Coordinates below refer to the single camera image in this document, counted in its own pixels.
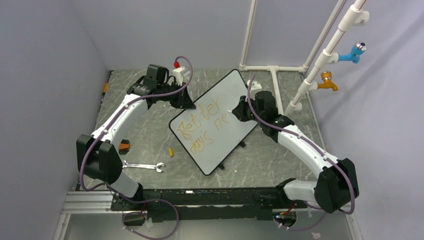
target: gray wall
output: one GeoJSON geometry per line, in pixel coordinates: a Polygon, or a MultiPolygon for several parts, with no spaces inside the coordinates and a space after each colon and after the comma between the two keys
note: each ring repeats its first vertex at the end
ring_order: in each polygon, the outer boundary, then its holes
{"type": "Polygon", "coordinates": [[[0,239],[51,239],[107,70],[66,0],[2,0],[0,33],[0,239]]]}
{"type": "Polygon", "coordinates": [[[108,69],[172,66],[236,68],[249,0],[72,0],[108,69]]]}
{"type": "Polygon", "coordinates": [[[370,0],[364,9],[369,22],[347,32],[335,51],[348,53],[356,41],[368,50],[358,64],[323,69],[339,90],[313,92],[314,109],[328,150],[355,162],[364,239],[422,239],[423,2],[370,0]]]}
{"type": "Polygon", "coordinates": [[[257,0],[246,64],[302,66],[337,0],[257,0]]]}

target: whiteboard stand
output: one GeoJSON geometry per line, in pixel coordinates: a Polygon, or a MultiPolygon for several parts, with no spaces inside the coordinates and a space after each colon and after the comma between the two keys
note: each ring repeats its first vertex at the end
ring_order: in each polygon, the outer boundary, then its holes
{"type": "Polygon", "coordinates": [[[194,101],[196,109],[185,109],[169,122],[169,129],[204,175],[224,169],[224,159],[256,127],[228,112],[247,95],[247,85],[237,69],[230,71],[194,101]]]}

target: marble surface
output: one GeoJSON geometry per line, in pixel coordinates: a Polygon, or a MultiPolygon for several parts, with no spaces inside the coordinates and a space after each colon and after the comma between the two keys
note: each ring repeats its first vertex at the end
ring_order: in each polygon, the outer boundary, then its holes
{"type": "MultiPolygon", "coordinates": [[[[229,73],[231,69],[195,69],[188,92],[193,100],[229,73]]],[[[109,87],[100,109],[97,125],[103,124],[122,102],[127,89],[146,70],[116,70],[109,79],[109,87]]],[[[267,71],[241,72],[247,81],[253,75],[264,90],[274,93],[271,74],[267,71]]],[[[294,97],[301,84],[298,72],[277,73],[280,95],[285,108],[294,97]]],[[[311,106],[306,97],[300,101],[303,110],[290,115],[290,118],[314,142],[320,143],[318,130],[313,119],[311,106]]],[[[170,131],[169,121],[181,110],[174,109],[167,102],[154,104],[129,130],[125,139],[131,144],[129,153],[121,155],[122,159],[134,164],[156,164],[163,162],[164,173],[150,169],[126,168],[132,179],[144,188],[179,189],[179,188],[239,188],[239,187],[274,187],[288,178],[304,181],[316,180],[310,169],[292,152],[272,141],[256,127],[246,138],[246,147],[236,147],[223,161],[224,170],[217,168],[205,176],[196,166],[189,154],[170,131]],[[168,148],[174,156],[170,157],[168,148]]],[[[88,186],[98,183],[85,176],[88,186]]]]}

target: silver wrench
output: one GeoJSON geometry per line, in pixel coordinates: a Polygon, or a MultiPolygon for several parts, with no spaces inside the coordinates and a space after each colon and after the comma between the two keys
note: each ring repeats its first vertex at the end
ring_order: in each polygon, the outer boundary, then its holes
{"type": "Polygon", "coordinates": [[[154,169],[158,173],[163,173],[164,171],[161,170],[161,167],[166,167],[165,164],[162,162],[159,162],[156,165],[150,165],[150,164],[132,164],[128,163],[126,160],[122,159],[122,168],[139,168],[139,169],[154,169]]]}

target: faucet handle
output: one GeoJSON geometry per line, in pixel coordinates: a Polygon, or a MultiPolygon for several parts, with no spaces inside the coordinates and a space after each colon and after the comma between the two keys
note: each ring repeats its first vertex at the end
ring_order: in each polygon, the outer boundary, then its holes
{"type": "Polygon", "coordinates": [[[318,83],[319,89],[332,89],[333,91],[339,90],[339,88],[331,81],[332,73],[330,71],[323,71],[321,73],[321,79],[324,83],[318,83]]]}

